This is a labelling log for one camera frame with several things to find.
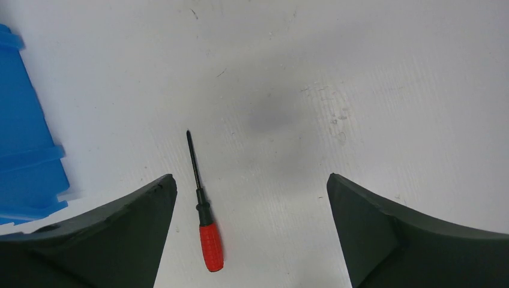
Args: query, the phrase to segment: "white table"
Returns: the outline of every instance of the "white table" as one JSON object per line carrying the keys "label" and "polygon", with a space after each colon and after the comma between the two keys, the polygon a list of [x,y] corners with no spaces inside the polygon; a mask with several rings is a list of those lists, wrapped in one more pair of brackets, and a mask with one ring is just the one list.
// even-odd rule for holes
{"label": "white table", "polygon": [[[508,13],[505,0],[0,0],[78,198],[0,232],[172,173],[156,287],[349,287],[325,189],[335,172],[509,233]],[[215,274],[188,128],[224,242]]]}

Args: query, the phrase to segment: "scratch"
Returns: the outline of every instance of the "scratch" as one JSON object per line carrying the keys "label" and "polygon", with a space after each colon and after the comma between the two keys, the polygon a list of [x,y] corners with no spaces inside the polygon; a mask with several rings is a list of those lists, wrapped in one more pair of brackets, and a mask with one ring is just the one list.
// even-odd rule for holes
{"label": "scratch", "polygon": [[193,14],[194,14],[194,18],[196,18],[196,20],[198,20],[198,15],[196,15],[196,12],[194,12],[194,10],[193,10],[193,9],[191,9],[191,8],[189,8],[189,10],[191,10],[191,12],[193,12]]}
{"label": "scratch", "polygon": [[226,72],[226,68],[223,70],[223,72],[221,72],[221,73],[220,73],[218,76],[216,76],[216,77],[219,77],[219,76],[223,75],[223,73],[224,73],[224,72]]}

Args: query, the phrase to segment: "red screwdriver handle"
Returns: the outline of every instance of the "red screwdriver handle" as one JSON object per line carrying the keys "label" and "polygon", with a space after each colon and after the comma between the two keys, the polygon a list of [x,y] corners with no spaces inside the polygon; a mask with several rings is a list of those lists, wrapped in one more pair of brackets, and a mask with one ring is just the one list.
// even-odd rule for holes
{"label": "red screwdriver handle", "polygon": [[223,248],[221,237],[215,223],[208,226],[200,226],[200,240],[202,242],[203,259],[210,272],[223,269]]}

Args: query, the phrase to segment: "blue container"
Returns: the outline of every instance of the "blue container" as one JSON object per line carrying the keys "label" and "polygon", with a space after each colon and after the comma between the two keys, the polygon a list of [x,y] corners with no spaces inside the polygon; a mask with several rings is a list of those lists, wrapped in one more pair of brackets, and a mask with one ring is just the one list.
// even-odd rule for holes
{"label": "blue container", "polygon": [[69,188],[44,114],[19,55],[23,42],[0,24],[0,224],[20,224],[67,207]]}

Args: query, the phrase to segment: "red and black screwdriver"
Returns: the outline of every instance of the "red and black screwdriver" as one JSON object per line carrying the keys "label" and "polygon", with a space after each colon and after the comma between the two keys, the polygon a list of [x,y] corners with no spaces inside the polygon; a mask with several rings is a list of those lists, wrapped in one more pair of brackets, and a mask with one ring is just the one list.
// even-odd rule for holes
{"label": "red and black screwdriver", "polygon": [[198,165],[196,164],[196,155],[194,154],[191,132],[187,130],[186,134],[197,187],[196,195],[198,197],[198,205],[196,205],[196,210],[198,210],[198,215],[200,217],[200,240],[202,243],[203,259],[205,260],[205,265],[210,272],[217,272],[223,269],[224,264],[221,237],[219,236],[219,231],[217,230],[217,226],[212,218],[210,204],[205,198],[205,191],[202,188],[200,174],[198,173]]}

